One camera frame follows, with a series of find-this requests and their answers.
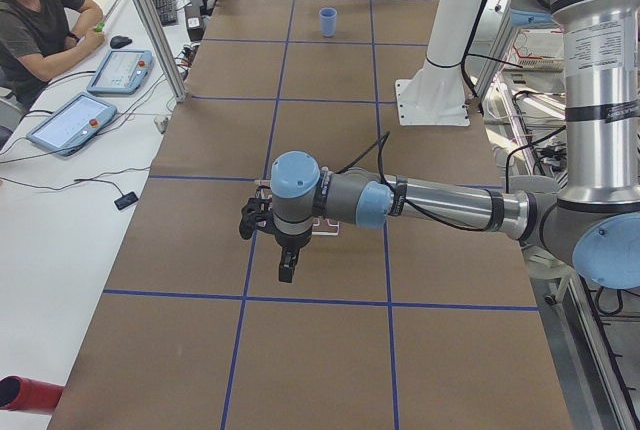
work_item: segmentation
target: blue cup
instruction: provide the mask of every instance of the blue cup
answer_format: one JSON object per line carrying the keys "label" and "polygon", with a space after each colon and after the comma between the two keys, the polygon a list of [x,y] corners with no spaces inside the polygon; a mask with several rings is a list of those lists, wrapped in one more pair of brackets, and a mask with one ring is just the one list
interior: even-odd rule
{"label": "blue cup", "polygon": [[336,33],[338,11],[335,8],[325,7],[320,9],[320,30],[323,37],[333,37]]}

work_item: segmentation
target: tiled surface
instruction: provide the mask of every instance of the tiled surface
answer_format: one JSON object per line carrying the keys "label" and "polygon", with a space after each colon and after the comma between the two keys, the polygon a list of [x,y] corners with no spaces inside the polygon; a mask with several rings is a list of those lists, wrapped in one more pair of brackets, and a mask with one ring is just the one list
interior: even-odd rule
{"label": "tiled surface", "polygon": [[[325,4],[341,23],[318,43]],[[516,243],[342,224],[287,285],[273,238],[238,235],[276,156],[337,170],[385,130],[389,173],[498,184],[473,111],[407,128],[382,103],[422,65],[435,5],[221,1],[50,430],[570,428]]]}

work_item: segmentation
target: man's arm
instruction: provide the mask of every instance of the man's arm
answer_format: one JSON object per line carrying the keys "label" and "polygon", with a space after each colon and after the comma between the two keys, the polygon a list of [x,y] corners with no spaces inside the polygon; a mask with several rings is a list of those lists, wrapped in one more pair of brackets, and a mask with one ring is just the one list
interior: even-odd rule
{"label": "man's arm", "polygon": [[32,53],[18,58],[18,61],[36,78],[48,82],[80,63],[104,42],[102,32],[89,30],[84,37],[84,40],[69,50],[48,57],[43,57],[41,53]]}
{"label": "man's arm", "polygon": [[[88,31],[93,31],[93,27],[102,21],[104,15],[102,14],[100,5],[93,0],[84,0],[82,6],[78,9],[78,12],[80,12],[80,16],[78,17],[76,24],[71,29],[71,33],[82,38]],[[77,42],[73,38],[67,37],[64,41],[65,50],[75,47],[76,43]]]}

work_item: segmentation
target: blue tablet device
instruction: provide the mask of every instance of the blue tablet device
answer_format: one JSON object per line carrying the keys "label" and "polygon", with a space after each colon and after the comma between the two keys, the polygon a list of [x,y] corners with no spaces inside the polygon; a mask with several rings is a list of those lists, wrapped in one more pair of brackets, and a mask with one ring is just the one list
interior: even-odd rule
{"label": "blue tablet device", "polygon": [[116,107],[80,93],[27,134],[39,147],[68,156],[80,150],[116,114]]}
{"label": "blue tablet device", "polygon": [[151,71],[149,50],[110,50],[87,87],[93,95],[131,95]]}

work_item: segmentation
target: computer mouse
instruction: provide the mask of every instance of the computer mouse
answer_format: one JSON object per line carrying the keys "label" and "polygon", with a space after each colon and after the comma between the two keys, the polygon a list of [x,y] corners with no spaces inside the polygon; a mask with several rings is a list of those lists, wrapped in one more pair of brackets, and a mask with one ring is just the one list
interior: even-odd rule
{"label": "computer mouse", "polygon": [[131,40],[129,37],[125,37],[124,35],[116,35],[111,39],[109,45],[111,46],[111,48],[122,48],[126,47],[131,42],[133,42],[133,40]]}

